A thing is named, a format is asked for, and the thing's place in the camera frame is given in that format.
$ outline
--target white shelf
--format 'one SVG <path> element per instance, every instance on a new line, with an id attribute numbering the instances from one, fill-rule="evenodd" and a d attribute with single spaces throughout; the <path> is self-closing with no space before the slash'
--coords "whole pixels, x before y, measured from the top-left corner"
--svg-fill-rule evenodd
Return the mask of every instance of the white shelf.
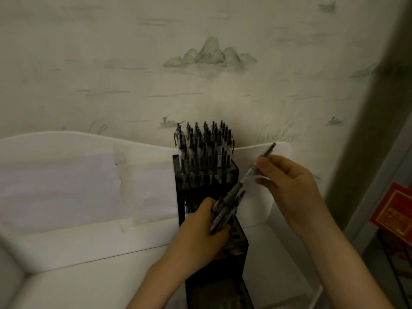
<path id="1" fill-rule="evenodd" d="M 244 280 L 255 308 L 283 303 L 310 291 L 268 225 L 245 229 L 249 240 Z M 167 246 L 123 254 L 30 277 L 14 298 L 12 309 L 124 309 L 147 269 Z M 185 298 L 184 286 L 171 301 Z"/>

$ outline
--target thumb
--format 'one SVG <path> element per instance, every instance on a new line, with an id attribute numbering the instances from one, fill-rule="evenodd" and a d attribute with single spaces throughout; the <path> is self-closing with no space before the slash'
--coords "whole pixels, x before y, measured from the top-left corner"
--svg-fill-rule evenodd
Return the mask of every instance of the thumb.
<path id="1" fill-rule="evenodd" d="M 212 246 L 217 254 L 229 239 L 230 225 L 226 224 L 218 233 L 211 236 Z"/>
<path id="2" fill-rule="evenodd" d="M 259 157 L 256 161 L 256 165 L 260 172 L 265 177 L 272 180 L 277 186 L 281 186 L 290 180 L 290 177 L 288 177 L 283 171 L 281 171 L 265 157 Z"/>

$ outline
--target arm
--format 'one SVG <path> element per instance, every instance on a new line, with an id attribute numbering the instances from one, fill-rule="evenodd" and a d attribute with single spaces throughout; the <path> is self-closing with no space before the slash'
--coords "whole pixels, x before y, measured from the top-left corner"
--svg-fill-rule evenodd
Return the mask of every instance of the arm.
<path id="1" fill-rule="evenodd" d="M 271 155 L 257 161 L 256 182 L 267 187 L 289 226 L 302 239 L 336 309 L 392 309 L 362 259 L 346 239 L 306 168 Z"/>
<path id="2" fill-rule="evenodd" d="M 229 238 L 230 226 L 210 235 L 211 209 L 215 201 L 206 198 L 190 213 L 164 256 L 147 271 L 139 290 L 126 309 L 161 309 L 193 273 L 206 266 Z"/>

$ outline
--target left hand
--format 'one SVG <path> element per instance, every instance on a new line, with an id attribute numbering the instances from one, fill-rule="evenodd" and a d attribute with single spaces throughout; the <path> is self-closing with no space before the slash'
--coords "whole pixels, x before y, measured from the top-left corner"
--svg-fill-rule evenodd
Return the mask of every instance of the left hand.
<path id="1" fill-rule="evenodd" d="M 211 235 L 211 209 L 215 201 L 205 198 L 195 213 L 190 213 L 172 240 L 162 261 L 174 267 L 185 281 L 193 273 L 208 265 L 229 238 L 230 225 Z"/>

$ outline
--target right hand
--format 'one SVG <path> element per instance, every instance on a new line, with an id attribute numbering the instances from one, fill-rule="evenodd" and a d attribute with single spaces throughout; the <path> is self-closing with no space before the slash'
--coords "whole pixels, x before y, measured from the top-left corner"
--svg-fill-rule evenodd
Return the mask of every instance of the right hand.
<path id="1" fill-rule="evenodd" d="M 279 155 L 257 159 L 255 181 L 267 187 L 288 225 L 303 239 L 307 232 L 325 223 L 334 223 L 311 172 Z"/>

